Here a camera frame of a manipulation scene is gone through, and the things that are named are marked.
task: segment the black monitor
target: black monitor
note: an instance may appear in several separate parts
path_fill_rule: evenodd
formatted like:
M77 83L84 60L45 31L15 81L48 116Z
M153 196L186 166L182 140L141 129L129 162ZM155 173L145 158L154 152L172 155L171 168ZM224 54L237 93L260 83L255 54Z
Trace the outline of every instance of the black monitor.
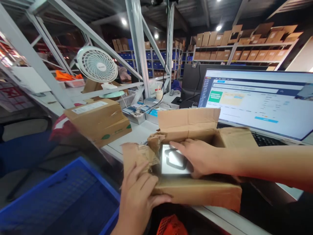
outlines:
M198 104L199 102L201 87L202 87L203 79L204 79L207 69L211 69L211 70L259 70L259 71L265 71L267 69L267 66L244 66L244 65L200 64L200 65L197 65L196 68L192 68L191 66L192 64L185 64L185 67L184 67L181 99L187 100L193 97L194 95L197 95L194 98L190 99L191 101L194 102L194 104Z

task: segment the small plastic bin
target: small plastic bin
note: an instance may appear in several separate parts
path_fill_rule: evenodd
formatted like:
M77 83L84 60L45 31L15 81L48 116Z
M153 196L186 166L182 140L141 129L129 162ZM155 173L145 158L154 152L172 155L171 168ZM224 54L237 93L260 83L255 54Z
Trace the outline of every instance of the small plastic bin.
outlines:
M71 80L71 81L66 81L66 85L70 87L81 87L85 86L85 81L83 79L77 79L77 80Z
M104 235L116 225L120 195L82 157L0 211L0 233Z

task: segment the monitor screen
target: monitor screen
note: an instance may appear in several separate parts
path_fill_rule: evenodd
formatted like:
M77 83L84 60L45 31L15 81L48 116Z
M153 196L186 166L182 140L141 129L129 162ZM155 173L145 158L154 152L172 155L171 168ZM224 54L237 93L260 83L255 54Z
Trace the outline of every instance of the monitor screen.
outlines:
M303 140L313 130L313 74L207 70L198 107L219 119Z

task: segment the green sticker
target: green sticker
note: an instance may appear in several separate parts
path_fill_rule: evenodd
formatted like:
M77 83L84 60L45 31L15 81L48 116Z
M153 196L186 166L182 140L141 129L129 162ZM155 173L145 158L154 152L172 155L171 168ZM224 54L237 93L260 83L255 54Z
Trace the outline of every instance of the green sticker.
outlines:
M102 137L102 139L109 139L109 138L110 138L109 134L106 134L105 136Z

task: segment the red mesh bag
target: red mesh bag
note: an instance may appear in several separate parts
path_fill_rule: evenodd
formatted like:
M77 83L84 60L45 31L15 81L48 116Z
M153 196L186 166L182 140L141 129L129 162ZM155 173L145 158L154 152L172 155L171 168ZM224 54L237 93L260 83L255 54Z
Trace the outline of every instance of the red mesh bag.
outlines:
M174 214L161 220L156 235L188 235L188 233L183 223Z

